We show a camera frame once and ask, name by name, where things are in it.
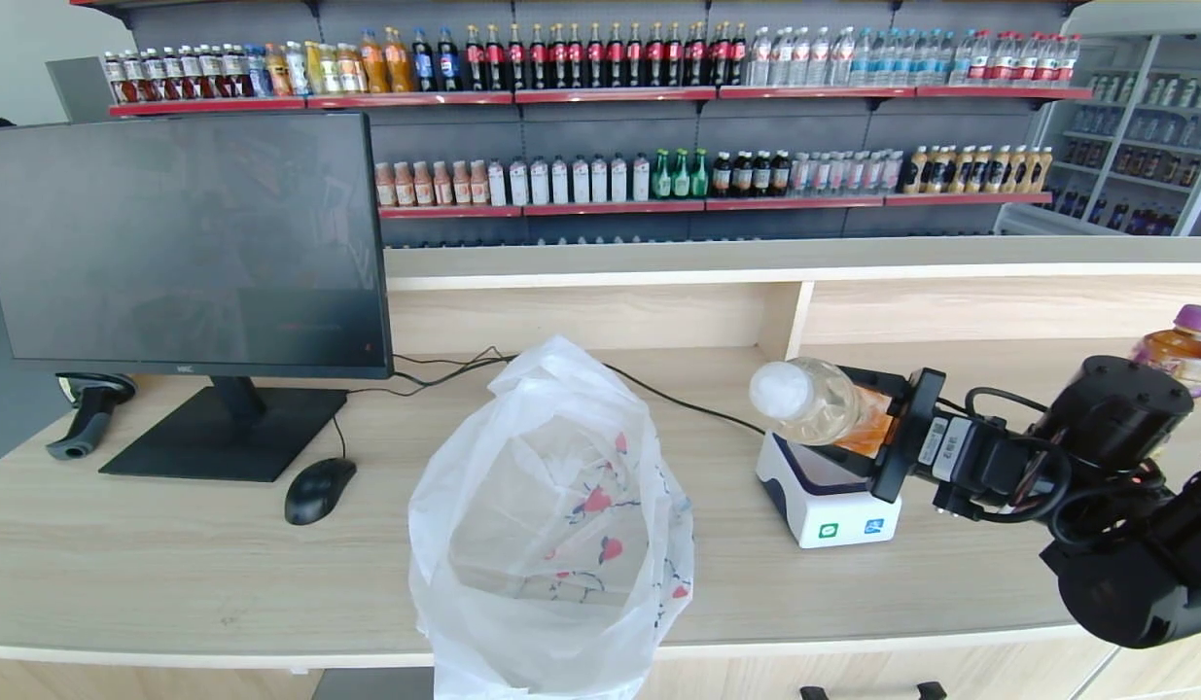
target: white plastic bag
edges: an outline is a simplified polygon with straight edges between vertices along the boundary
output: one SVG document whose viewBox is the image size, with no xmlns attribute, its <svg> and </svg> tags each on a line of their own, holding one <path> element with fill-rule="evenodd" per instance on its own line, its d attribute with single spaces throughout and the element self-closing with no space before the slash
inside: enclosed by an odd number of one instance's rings
<svg viewBox="0 0 1201 700">
<path fill-rule="evenodd" d="M 647 405 L 560 336 L 488 388 L 410 499 L 436 698 L 634 698 L 694 575 Z"/>
</svg>

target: drawer handle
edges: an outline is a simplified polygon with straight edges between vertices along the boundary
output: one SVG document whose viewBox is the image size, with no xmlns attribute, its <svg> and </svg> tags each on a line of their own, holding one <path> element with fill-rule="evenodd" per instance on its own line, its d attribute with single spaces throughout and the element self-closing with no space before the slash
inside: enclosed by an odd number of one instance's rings
<svg viewBox="0 0 1201 700">
<path fill-rule="evenodd" d="M 946 700 L 946 688 L 939 682 L 921 682 L 915 688 L 920 692 L 920 700 Z M 830 694 L 819 686 L 803 686 L 800 688 L 800 700 L 830 700 Z"/>
</svg>

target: wall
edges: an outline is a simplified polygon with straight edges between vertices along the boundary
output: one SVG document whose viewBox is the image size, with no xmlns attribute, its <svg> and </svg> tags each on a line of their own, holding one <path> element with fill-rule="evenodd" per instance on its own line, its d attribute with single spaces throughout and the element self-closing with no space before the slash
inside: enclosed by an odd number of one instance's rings
<svg viewBox="0 0 1201 700">
<path fill-rule="evenodd" d="M 68 0 L 0 0 L 0 116 L 18 125 L 59 122 L 64 107 L 43 65 L 135 48 L 116 19 Z"/>
</svg>

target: bottle cap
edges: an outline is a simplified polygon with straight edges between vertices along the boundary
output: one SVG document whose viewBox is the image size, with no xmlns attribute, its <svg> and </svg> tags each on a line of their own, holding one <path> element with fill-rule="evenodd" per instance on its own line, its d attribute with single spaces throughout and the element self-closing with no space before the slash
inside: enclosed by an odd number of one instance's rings
<svg viewBox="0 0 1201 700">
<path fill-rule="evenodd" d="M 757 412 L 778 421 L 797 417 L 815 397 L 812 377 L 790 363 L 769 363 L 755 371 L 747 396 Z"/>
<path fill-rule="evenodd" d="M 1184 304 L 1183 309 L 1175 316 L 1175 324 L 1201 333 L 1201 305 Z"/>
</svg>

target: monitor base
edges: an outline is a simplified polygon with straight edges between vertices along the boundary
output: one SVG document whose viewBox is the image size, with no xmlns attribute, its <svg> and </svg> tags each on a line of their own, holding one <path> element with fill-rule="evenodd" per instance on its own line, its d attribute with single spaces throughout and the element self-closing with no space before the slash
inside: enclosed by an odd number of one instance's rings
<svg viewBox="0 0 1201 700">
<path fill-rule="evenodd" d="M 343 389 L 253 389 L 213 377 L 100 473 L 271 483 L 345 405 Z"/>
</svg>

